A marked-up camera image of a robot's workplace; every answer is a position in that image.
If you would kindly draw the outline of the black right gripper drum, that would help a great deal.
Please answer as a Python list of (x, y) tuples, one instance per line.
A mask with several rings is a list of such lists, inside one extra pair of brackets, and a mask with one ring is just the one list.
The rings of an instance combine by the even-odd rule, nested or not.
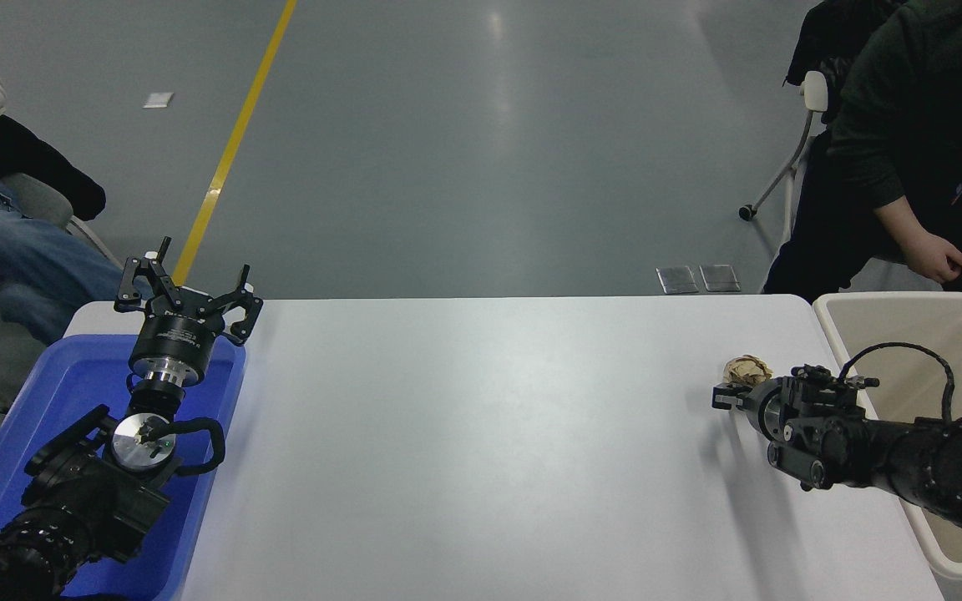
[(737, 407), (745, 413), (752, 427), (766, 438), (782, 437), (782, 380), (770, 379), (749, 386), (738, 399)]

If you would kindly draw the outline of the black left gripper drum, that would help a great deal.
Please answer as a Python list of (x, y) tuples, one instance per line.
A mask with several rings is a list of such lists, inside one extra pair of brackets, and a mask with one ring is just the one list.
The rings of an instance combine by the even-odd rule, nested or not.
[(176, 296), (172, 300), (164, 290), (146, 303), (144, 324), (129, 357), (137, 376), (157, 371), (203, 376), (209, 368), (224, 319), (214, 313), (214, 298), (202, 290), (183, 288)]

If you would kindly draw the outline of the person's right hand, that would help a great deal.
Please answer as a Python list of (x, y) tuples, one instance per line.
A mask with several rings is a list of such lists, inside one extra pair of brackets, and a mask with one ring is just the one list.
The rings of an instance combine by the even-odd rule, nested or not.
[(962, 274), (962, 252), (944, 237), (920, 230), (905, 236), (899, 246), (908, 267), (936, 284), (954, 281)]

